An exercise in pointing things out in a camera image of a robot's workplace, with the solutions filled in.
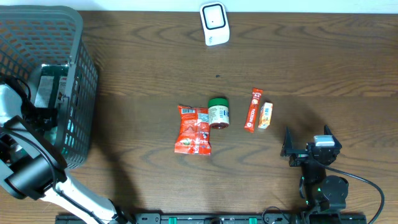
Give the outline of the white green packet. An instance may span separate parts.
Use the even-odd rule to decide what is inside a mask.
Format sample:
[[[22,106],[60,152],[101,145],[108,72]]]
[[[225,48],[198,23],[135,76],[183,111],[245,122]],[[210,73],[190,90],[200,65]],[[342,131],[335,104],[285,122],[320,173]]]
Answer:
[[[65,94],[69,66],[42,64],[39,71],[40,80],[34,106],[57,109],[62,104]]]

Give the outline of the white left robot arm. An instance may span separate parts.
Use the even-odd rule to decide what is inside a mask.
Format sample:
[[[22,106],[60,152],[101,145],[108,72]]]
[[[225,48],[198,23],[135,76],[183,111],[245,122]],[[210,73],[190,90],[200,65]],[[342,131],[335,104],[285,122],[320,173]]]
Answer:
[[[134,223],[112,201],[74,179],[64,157],[41,135],[57,110],[37,108],[12,80],[1,84],[1,187],[17,199],[56,204],[85,223]]]

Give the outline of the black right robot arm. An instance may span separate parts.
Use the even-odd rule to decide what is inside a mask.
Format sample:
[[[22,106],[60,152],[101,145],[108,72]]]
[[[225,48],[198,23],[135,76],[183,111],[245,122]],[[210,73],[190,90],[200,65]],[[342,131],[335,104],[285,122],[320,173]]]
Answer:
[[[316,212],[338,212],[346,208],[348,181],[326,174],[341,148],[328,126],[324,126],[324,134],[314,136],[313,142],[308,142],[305,149],[294,148],[290,130],[285,132],[280,155],[289,158],[289,166],[301,168],[300,196]]]

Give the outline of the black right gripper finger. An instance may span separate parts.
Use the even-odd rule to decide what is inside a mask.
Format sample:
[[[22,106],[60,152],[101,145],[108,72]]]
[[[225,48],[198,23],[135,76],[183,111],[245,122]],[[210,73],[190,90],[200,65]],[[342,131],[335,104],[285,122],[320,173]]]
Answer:
[[[324,135],[333,136],[333,133],[332,133],[331,129],[328,127],[327,124],[324,125],[324,127],[323,127],[323,132],[324,132]]]
[[[282,149],[281,149],[280,155],[282,157],[290,156],[292,154],[293,150],[294,150],[294,147],[293,147],[292,136],[290,134],[289,128],[286,127],[284,143],[282,145]]]

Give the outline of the green lid spice jar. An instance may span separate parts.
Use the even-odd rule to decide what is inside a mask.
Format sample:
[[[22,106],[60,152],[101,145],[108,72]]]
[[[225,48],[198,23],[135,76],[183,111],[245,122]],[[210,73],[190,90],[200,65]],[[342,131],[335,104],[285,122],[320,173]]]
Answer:
[[[209,125],[213,129],[229,126],[229,102],[226,98],[212,98],[208,102]]]

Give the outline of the small red sachet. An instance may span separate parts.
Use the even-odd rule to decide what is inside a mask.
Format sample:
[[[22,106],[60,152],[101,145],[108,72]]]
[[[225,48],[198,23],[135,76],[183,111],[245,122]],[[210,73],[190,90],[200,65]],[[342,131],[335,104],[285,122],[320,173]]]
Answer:
[[[263,90],[258,88],[252,89],[252,99],[249,105],[248,114],[246,117],[246,122],[244,124],[244,129],[250,133],[254,132],[254,125],[256,122],[256,116],[259,108],[259,104],[261,102]]]

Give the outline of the red snack packet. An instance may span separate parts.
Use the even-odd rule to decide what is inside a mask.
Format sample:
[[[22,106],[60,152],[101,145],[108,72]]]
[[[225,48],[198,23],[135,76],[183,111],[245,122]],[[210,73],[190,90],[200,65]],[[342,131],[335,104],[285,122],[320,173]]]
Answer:
[[[210,125],[207,108],[178,106],[180,131],[174,152],[181,154],[211,154]]]

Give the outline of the small orange box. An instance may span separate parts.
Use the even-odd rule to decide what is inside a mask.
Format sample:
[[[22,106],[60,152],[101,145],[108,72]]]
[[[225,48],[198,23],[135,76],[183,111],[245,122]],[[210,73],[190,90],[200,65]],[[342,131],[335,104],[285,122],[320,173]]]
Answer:
[[[271,124],[273,104],[265,102],[260,110],[258,128],[267,129]]]

